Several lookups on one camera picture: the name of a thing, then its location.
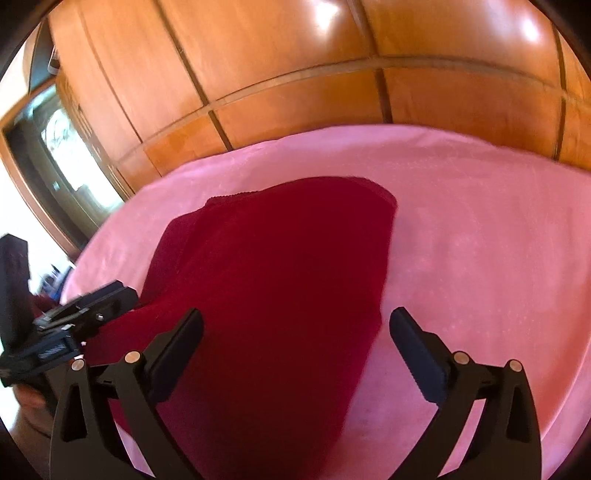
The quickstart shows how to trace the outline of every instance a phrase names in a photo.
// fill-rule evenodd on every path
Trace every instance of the metal pin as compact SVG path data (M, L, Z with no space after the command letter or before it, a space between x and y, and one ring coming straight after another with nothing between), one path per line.
M453 360L460 365L467 365L470 363L470 356L466 352L456 352L453 354Z
M136 363L140 358L142 358L142 354L135 350L128 352L127 355L125 355L125 361L129 364Z
M521 372L523 370L523 365L519 360L511 360L509 362L509 368L511 368L514 372Z
M82 360L82 358L79 358L78 360L74 360L72 362L72 370L74 372L77 372L78 370L82 370L83 367L84 367L84 360Z

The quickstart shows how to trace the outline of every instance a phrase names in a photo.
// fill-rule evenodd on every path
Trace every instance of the bed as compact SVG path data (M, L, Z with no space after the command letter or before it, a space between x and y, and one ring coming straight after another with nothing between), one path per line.
M402 125L331 127L186 164L144 187L92 238L62 300L121 280L141 291L168 223L214 196L316 176L370 179L398 200L377 336L322 479L387 478L418 440L426 403L389 338L405 306L480 363L525 366L543 478L591 419L591 176L534 154ZM477 406L446 470L478 421Z

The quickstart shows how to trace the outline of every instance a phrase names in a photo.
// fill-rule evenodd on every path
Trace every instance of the black device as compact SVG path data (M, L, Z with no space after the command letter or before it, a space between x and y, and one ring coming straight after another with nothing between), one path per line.
M172 332L154 338L144 352L130 351L119 362L88 367L76 360L60 395L51 438L52 480L140 480L125 452L108 406L121 402L131 433L155 477L202 480L163 425L155 405L172 393L203 337L204 323L190 310ZM447 480L539 480L541 444L535 408L523 366L475 363L451 353L441 339L424 332L402 307L390 318L390 332L419 389L439 410L390 480L434 480L451 454L475 400L486 405L462 465ZM0 425L19 479L39 480Z
M54 414L57 396L45 376L49 370L82 354L82 342L101 326L131 310L138 301L133 288L114 281L34 318L27 242L0 238L0 380L5 387L28 384L39 390Z

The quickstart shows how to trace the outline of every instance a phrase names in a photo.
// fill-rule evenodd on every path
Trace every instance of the clamp jaw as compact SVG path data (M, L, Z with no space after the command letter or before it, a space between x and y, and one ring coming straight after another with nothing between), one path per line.
M540 480L540 428L525 370L517 360L504 367L477 364L451 353L424 332L405 308L390 316L390 335L425 400L439 410L390 480L439 478L475 400L486 399L476 433L459 468L446 480Z
M114 281L36 318L24 341L0 355L3 385L26 382L81 355L82 342L131 310L137 301L133 288Z
M71 365L51 436L51 478L88 480L151 478L134 469L108 405L118 398L132 436L157 479L203 480L169 434L155 405L170 394L203 337L203 319L189 310L177 327L143 352L119 362Z

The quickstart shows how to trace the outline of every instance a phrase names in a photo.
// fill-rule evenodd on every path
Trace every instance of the human hand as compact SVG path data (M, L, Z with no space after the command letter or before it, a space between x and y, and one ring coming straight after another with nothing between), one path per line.
M43 395L24 384L17 384L13 388L14 396L21 406L20 415L28 425L42 434L50 437L53 428L53 417L46 409L46 401Z

